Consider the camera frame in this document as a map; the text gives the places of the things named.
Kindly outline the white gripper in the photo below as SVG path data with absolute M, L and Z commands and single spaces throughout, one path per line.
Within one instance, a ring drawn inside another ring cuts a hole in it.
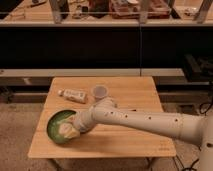
M 76 113 L 74 115 L 74 120 L 73 120 L 73 127 L 78 130 L 80 133 L 85 133 L 86 132 L 86 127 L 84 126 L 82 119 L 81 119 L 81 114 Z

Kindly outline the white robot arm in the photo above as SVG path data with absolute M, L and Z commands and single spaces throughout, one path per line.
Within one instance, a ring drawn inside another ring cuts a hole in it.
M 97 124 L 119 125 L 178 139 L 201 148 L 197 171 L 213 171 L 213 116 L 122 110 L 105 98 L 79 112 L 73 125 L 80 133 Z

